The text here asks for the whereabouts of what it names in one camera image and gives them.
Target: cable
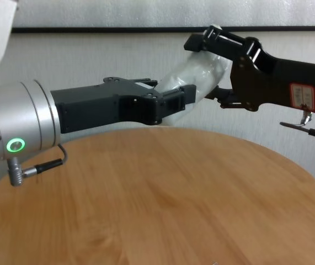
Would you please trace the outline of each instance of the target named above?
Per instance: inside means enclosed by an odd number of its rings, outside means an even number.
[[[58,158],[58,159],[55,159],[55,160],[52,160],[52,161],[49,161],[49,162],[46,162],[43,164],[35,165],[34,167],[36,168],[37,174],[40,174],[44,171],[47,171],[47,170],[50,170],[52,168],[61,166],[65,162],[67,162],[67,160],[68,160],[67,151],[65,150],[65,148],[61,144],[58,144],[58,147],[60,148],[60,150],[62,150],[62,152],[64,154],[64,158],[63,159]]]
[[[58,144],[58,147],[60,148],[60,150],[62,150],[62,152],[64,154],[64,158],[62,159],[63,165],[64,165],[67,162],[67,160],[68,160],[68,153],[67,153],[67,151],[65,150],[65,148],[61,144]]]

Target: black bracket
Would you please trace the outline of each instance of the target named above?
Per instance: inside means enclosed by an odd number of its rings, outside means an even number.
[[[61,133],[121,121],[157,125],[166,116],[195,102],[196,86],[186,85],[159,93],[157,81],[107,77],[103,84],[51,91],[60,119]]]

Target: sticker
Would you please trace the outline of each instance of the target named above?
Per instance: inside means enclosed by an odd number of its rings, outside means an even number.
[[[306,84],[291,84],[291,104],[296,109],[315,112],[315,88]]]

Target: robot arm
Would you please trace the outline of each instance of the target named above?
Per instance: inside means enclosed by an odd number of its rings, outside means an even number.
[[[0,87],[0,160],[7,160],[10,182],[62,165],[49,161],[21,169],[17,157],[60,144],[60,135],[120,121],[157,125],[185,114],[201,98],[217,98],[222,108],[257,111],[273,103],[304,111],[303,124],[315,112],[315,65],[268,55],[255,38],[241,38],[210,26],[185,44],[193,51],[185,64],[160,84],[150,79],[109,77],[83,88],[50,91],[37,81]],[[217,86],[233,61],[232,89]],[[315,130],[291,124],[315,136]]]
[[[232,89],[216,86],[206,98],[217,98],[225,109],[256,112],[261,104],[272,103],[303,110],[300,125],[280,124],[315,136],[315,129],[303,128],[315,113],[315,64],[275,58],[263,50],[258,39],[244,39],[214,26],[204,34],[190,36],[184,48],[233,61]]]

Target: green led ring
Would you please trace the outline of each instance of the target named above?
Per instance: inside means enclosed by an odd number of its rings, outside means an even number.
[[[20,142],[21,143],[21,147],[17,150],[12,150],[11,149],[11,145],[15,142]],[[11,139],[10,141],[8,141],[7,143],[7,150],[11,153],[16,153],[16,152],[19,152],[21,151],[23,148],[25,147],[25,141],[21,138],[14,138],[14,139]]]

